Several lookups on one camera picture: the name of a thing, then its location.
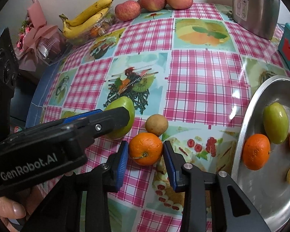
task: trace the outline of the thermos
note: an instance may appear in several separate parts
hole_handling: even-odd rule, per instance
[[[280,0],[233,0],[233,19],[245,29],[272,39],[278,20]]]

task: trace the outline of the table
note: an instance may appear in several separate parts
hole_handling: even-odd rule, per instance
[[[134,125],[124,139],[145,131],[146,119],[159,113],[169,120],[162,141],[169,140],[187,162],[212,173],[230,172],[252,95],[275,74],[290,77],[277,51],[282,34],[277,26],[271,41],[260,38],[232,21],[231,7],[210,3],[116,23],[50,72],[54,80],[43,92],[40,122],[104,109],[128,76],[144,75],[124,93],[136,107]],[[88,163],[77,172],[106,162],[119,143],[96,139],[86,149]],[[58,180],[45,183],[45,192]],[[208,193],[206,199],[211,231]],[[129,159],[121,191],[109,194],[112,231],[179,231],[183,202],[184,194],[170,187],[163,160],[141,167]]]

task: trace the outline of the metal tray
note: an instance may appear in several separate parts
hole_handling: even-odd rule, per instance
[[[234,156],[232,179],[240,186],[262,215],[271,231],[280,231],[290,219],[290,184],[286,175],[290,168],[290,148],[287,141],[271,144],[268,162],[257,171],[251,171],[241,161],[245,140],[256,133],[265,134],[262,114],[265,105],[279,102],[289,118],[290,132],[290,78],[274,76],[255,92],[247,108]]]

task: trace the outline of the banana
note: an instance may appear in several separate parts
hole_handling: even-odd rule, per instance
[[[99,21],[107,12],[108,7],[100,10],[98,13],[90,17],[87,21],[85,21],[83,24],[72,27],[67,24],[67,19],[64,15],[60,15],[59,17],[63,21],[63,35],[68,39],[77,38],[81,33],[85,32],[87,29],[92,27],[94,24],[96,24],[97,21]]]
[[[92,17],[101,9],[110,7],[112,2],[113,0],[99,0],[95,2],[93,5],[89,6],[87,9],[85,9],[76,18],[74,18],[73,20],[67,19],[66,22],[71,26],[78,26],[84,23],[86,20],[88,20],[90,17]]]

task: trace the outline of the green fruit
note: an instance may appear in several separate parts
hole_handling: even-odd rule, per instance
[[[289,119],[284,107],[278,102],[266,106],[263,110],[263,125],[272,143],[283,143],[289,130]]]
[[[135,92],[145,92],[152,85],[152,82],[154,82],[154,79],[155,79],[155,76],[142,78],[140,82],[136,83],[133,86],[132,90]]]
[[[130,120],[129,120],[127,126],[121,128],[121,129],[118,129],[118,130],[114,130],[113,132],[110,132],[109,134],[106,135],[111,140],[119,139],[119,138],[122,138],[123,136],[125,136],[131,130],[133,122],[134,122],[134,117],[135,117],[134,105],[133,105],[132,100],[126,96],[123,96],[123,97],[120,97],[120,98],[114,100],[112,103],[110,103],[104,109],[104,111],[114,109],[117,107],[121,107],[121,106],[123,106],[124,108],[126,108],[129,111]]]

